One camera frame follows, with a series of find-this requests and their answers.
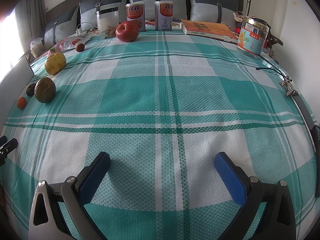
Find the black lid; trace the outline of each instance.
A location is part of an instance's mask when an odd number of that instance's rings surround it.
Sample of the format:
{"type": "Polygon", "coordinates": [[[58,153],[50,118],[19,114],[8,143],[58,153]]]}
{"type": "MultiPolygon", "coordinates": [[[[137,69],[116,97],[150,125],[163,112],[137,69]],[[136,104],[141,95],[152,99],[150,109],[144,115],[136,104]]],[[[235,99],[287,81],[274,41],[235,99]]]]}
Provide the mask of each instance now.
{"type": "Polygon", "coordinates": [[[96,15],[99,14],[104,14],[104,13],[108,13],[108,12],[116,12],[118,10],[118,7],[113,7],[113,8],[109,8],[109,9],[104,9],[101,11],[96,12],[96,15]]]}

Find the silver metal rod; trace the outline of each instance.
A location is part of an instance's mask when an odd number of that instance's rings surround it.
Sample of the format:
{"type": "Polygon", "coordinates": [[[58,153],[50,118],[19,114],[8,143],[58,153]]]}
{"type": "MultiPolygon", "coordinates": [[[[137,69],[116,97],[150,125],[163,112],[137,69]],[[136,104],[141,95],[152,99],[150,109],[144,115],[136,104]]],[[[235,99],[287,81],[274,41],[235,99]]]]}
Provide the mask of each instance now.
{"type": "Polygon", "coordinates": [[[301,109],[299,108],[299,106],[298,106],[298,104],[297,104],[297,101],[294,99],[293,96],[291,96],[291,99],[292,99],[294,105],[296,106],[296,108],[297,108],[300,116],[301,116],[301,119],[302,119],[302,121],[303,121],[303,123],[304,123],[304,126],[305,126],[306,129],[307,129],[307,133],[308,133],[308,136],[309,136],[309,138],[310,138],[310,142],[311,142],[311,145],[312,145],[313,153],[316,154],[315,143],[313,142],[313,139],[312,139],[310,130],[309,130],[308,125],[307,125],[307,121],[306,121],[306,119],[304,119],[303,114],[302,114],[302,112],[301,112],[301,109]]]}

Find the porridge can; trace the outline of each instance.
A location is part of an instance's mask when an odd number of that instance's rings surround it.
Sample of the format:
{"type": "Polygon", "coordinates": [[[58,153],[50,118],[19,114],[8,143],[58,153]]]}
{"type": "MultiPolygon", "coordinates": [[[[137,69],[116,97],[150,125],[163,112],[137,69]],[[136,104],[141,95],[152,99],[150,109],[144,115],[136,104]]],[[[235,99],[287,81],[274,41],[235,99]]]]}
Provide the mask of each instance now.
{"type": "Polygon", "coordinates": [[[173,2],[155,2],[156,31],[171,31],[173,16],[173,2]]]}
{"type": "Polygon", "coordinates": [[[269,27],[251,19],[244,17],[238,39],[238,48],[251,55],[259,55],[266,41],[269,27]]]}
{"type": "Polygon", "coordinates": [[[127,20],[135,22],[140,32],[146,31],[146,21],[144,12],[144,2],[128,3],[125,6],[127,11],[127,20]]]}

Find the can lid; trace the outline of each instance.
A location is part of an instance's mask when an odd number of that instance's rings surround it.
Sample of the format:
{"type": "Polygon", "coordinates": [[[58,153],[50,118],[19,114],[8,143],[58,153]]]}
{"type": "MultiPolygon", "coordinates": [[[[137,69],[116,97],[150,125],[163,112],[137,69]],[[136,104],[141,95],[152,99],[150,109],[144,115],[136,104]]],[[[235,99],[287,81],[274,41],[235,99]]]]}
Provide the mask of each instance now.
{"type": "Polygon", "coordinates": [[[173,4],[173,2],[165,2],[165,1],[156,1],[156,4],[160,4],[160,3],[167,3],[167,4],[173,4]]]}
{"type": "Polygon", "coordinates": [[[129,6],[135,6],[135,5],[144,5],[144,2],[134,2],[134,3],[128,3],[125,6],[129,7],[129,6]]]}
{"type": "Polygon", "coordinates": [[[113,7],[109,9],[104,9],[101,11],[96,12],[96,15],[104,14],[104,13],[109,13],[109,12],[116,12],[118,10],[118,7],[113,7]]]}
{"type": "Polygon", "coordinates": [[[254,19],[251,19],[251,18],[245,16],[243,21],[260,28],[265,32],[269,32],[269,27],[268,26],[265,26],[264,24],[262,24],[260,22],[257,22],[254,19]]]}

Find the pink snack package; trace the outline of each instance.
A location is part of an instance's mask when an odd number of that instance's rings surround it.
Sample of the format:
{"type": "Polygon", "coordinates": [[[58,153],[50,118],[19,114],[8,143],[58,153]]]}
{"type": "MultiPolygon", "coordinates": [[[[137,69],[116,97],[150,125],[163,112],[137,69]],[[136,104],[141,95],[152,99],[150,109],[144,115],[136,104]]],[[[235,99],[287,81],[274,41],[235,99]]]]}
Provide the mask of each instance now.
{"type": "Polygon", "coordinates": [[[76,47],[77,43],[85,44],[88,40],[91,39],[91,37],[96,36],[96,35],[97,34],[95,32],[90,32],[87,34],[80,34],[80,35],[73,36],[70,38],[65,38],[65,39],[59,41],[51,49],[49,49],[47,58],[50,57],[54,53],[65,52],[67,50],[74,49],[76,47]]]}

